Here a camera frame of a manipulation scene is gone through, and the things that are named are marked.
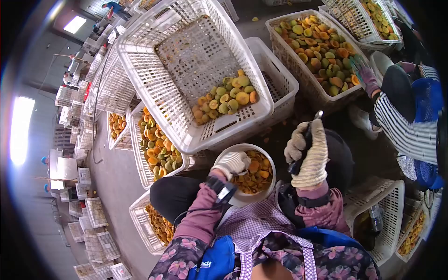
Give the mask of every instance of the handle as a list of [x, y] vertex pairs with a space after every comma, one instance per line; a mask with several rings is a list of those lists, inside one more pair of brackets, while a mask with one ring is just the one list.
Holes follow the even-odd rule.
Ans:
[[[314, 116], [313, 120], [321, 119], [323, 115], [323, 111], [319, 110]], [[313, 145], [313, 136], [311, 135], [311, 122], [308, 124], [308, 127], [305, 131], [305, 148], [302, 151], [302, 157], [299, 160], [293, 161], [288, 167], [288, 173], [291, 175], [297, 175], [300, 172], [300, 167], [302, 166], [303, 160], [306, 158], [306, 154], [308, 150]]]

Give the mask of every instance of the purple glove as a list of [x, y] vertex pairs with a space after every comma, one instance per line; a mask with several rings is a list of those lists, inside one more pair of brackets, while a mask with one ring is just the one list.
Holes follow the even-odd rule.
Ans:
[[378, 82], [376, 81], [375, 73], [373, 73], [373, 70], [370, 68], [370, 66], [367, 65], [359, 55], [355, 55], [354, 58], [351, 57], [350, 62], [352, 63], [352, 66], [357, 68], [354, 70], [355, 72], [356, 70], [358, 70], [359, 76], [361, 76], [361, 80], [366, 85], [365, 90], [367, 92], [367, 95], [372, 98], [373, 92], [380, 89], [378, 86]]
[[410, 62], [400, 61], [397, 63], [398, 66], [403, 68], [406, 73], [412, 73], [415, 71], [415, 64]]

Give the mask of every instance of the plastic bottle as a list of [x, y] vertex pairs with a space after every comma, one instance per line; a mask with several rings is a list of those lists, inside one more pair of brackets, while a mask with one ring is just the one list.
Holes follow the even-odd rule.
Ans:
[[372, 220], [373, 231], [379, 234], [379, 232], [383, 229], [382, 209], [378, 206], [378, 204], [375, 204], [370, 207], [369, 215]]

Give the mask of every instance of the work glove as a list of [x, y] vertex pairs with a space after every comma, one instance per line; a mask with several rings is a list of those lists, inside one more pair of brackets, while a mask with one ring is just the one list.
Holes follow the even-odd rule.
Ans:
[[327, 137], [323, 129], [321, 120], [303, 122], [293, 131], [291, 140], [285, 148], [284, 154], [288, 163], [302, 157], [302, 150], [305, 148], [305, 133], [308, 124], [311, 125], [311, 136], [313, 143], [306, 154], [297, 175], [291, 175], [291, 185], [301, 190], [312, 190], [327, 178], [325, 167], [328, 161]]
[[219, 169], [230, 181], [233, 175], [244, 175], [247, 172], [251, 160], [245, 152], [229, 152], [224, 155], [213, 169]]
[[406, 73], [412, 73], [415, 71], [415, 64], [411, 62], [400, 61], [397, 63], [398, 66], [403, 68]]
[[359, 55], [351, 56], [350, 63], [358, 79], [366, 85], [365, 90], [367, 95], [372, 98], [373, 92], [380, 89], [376, 81], [375, 73]]

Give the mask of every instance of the pink sleeve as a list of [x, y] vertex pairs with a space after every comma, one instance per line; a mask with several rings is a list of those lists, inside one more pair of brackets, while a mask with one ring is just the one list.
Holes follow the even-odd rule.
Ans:
[[[301, 197], [309, 197], [310, 199], [316, 199], [315, 195], [318, 193], [319, 196], [326, 194], [328, 192], [327, 182], [324, 181], [323, 186], [318, 190], [313, 190], [308, 194], [302, 192], [297, 192]], [[342, 200], [342, 194], [336, 188], [330, 189], [330, 202], [326, 205], [314, 208], [307, 208], [305, 206], [299, 205], [296, 207], [295, 214], [303, 217], [303, 222], [306, 227], [326, 228], [331, 230], [336, 230], [351, 237], [350, 229], [345, 221], [343, 206], [344, 202]]]
[[[216, 169], [209, 173], [209, 176], [211, 175], [218, 177], [222, 182], [227, 181], [226, 177]], [[206, 183], [201, 183], [199, 188], [198, 195], [188, 210], [213, 207], [216, 193]], [[220, 217], [220, 209], [190, 212], [176, 228], [173, 239], [177, 237], [192, 237], [209, 244], [214, 234], [213, 228]]]

